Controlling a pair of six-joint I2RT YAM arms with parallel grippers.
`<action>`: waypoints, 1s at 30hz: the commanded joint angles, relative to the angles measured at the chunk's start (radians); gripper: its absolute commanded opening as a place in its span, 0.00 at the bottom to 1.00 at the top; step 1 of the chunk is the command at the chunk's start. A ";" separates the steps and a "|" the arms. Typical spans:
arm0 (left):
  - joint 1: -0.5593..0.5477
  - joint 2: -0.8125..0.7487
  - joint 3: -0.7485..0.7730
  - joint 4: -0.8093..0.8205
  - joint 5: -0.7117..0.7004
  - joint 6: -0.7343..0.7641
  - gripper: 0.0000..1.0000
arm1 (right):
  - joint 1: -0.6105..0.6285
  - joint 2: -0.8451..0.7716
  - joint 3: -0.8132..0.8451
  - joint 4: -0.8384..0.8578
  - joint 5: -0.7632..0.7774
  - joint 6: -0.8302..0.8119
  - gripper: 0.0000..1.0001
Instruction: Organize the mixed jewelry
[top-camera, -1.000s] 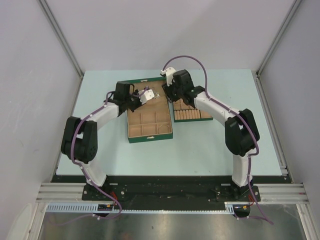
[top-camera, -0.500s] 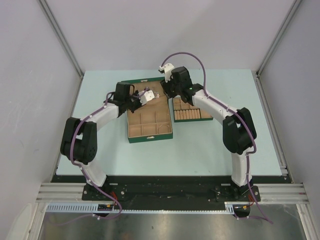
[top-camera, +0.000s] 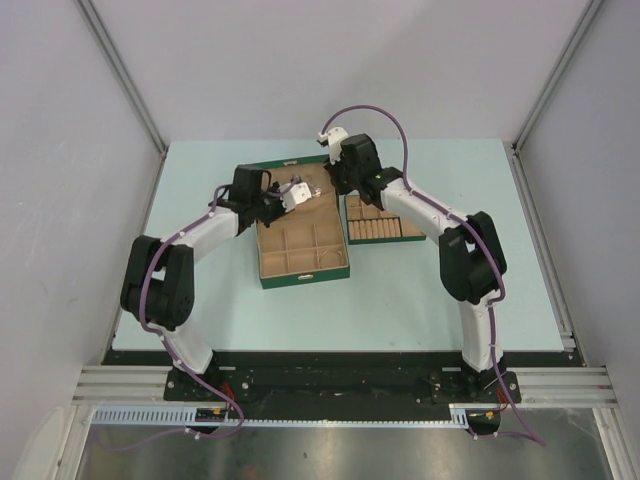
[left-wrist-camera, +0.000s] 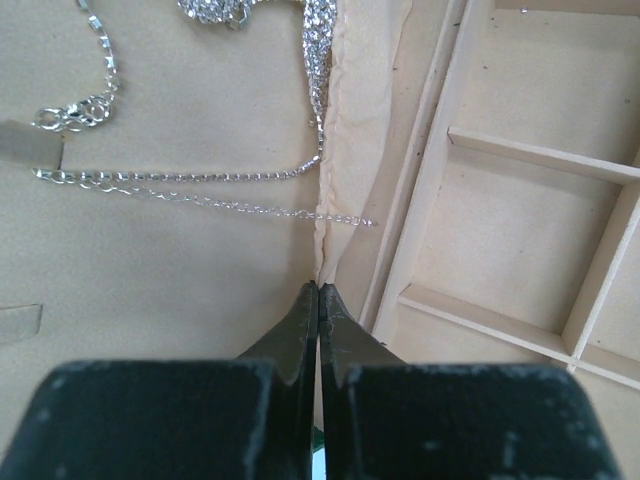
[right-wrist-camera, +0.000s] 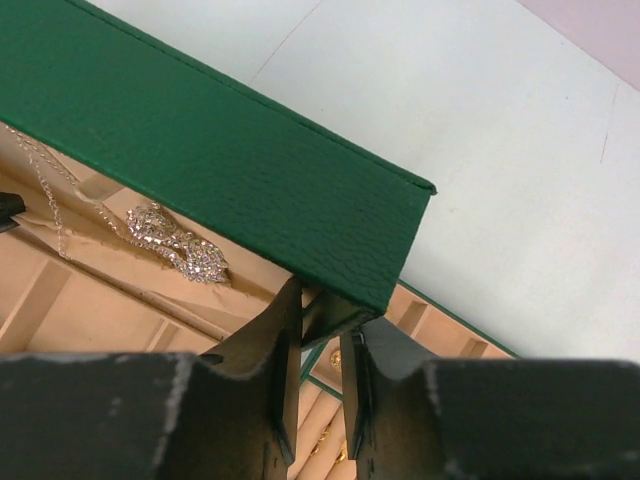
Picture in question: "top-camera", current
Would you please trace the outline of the green jewelry box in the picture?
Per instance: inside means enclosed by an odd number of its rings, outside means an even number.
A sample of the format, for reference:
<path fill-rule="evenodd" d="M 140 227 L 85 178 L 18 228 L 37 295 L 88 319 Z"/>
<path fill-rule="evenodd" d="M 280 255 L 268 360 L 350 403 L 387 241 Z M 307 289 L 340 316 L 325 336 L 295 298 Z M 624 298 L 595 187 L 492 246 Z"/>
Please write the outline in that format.
<path fill-rule="evenodd" d="M 256 223 L 259 281 L 263 289 L 346 279 L 350 263 L 338 194 L 324 168 L 324 155 L 241 164 L 271 173 L 262 187 L 280 187 L 297 176 L 307 182 L 313 198 L 269 227 Z"/>

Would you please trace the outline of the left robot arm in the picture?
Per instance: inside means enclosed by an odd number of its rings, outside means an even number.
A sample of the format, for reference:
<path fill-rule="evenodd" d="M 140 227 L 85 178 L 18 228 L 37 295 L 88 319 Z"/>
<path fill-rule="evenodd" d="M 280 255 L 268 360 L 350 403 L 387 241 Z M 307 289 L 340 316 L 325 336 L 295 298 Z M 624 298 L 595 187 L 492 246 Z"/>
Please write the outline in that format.
<path fill-rule="evenodd" d="M 202 400 L 219 392 L 221 376 L 210 368 L 213 349 L 191 319 L 197 262 L 254 223 L 268 227 L 310 199 L 300 176 L 280 184 L 264 180 L 268 174 L 258 166 L 238 166 L 199 218 L 164 238 L 141 235 L 131 246 L 120 306 L 158 336 L 174 365 L 188 373 L 187 389 Z"/>

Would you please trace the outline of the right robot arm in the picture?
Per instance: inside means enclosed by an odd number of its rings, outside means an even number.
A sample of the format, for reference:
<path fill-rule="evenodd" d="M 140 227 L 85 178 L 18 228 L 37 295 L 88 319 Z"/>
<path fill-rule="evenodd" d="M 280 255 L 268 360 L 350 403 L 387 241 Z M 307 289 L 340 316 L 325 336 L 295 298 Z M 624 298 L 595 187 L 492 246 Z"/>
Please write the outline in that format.
<path fill-rule="evenodd" d="M 505 297 L 506 259 L 487 213 L 463 215 L 420 190 L 406 169 L 384 168 L 374 141 L 337 127 L 318 135 L 324 163 L 340 194 L 357 192 L 367 205 L 407 220 L 438 247 L 439 275 L 459 305 L 463 332 L 463 393 L 484 401 L 504 381 L 494 305 Z"/>

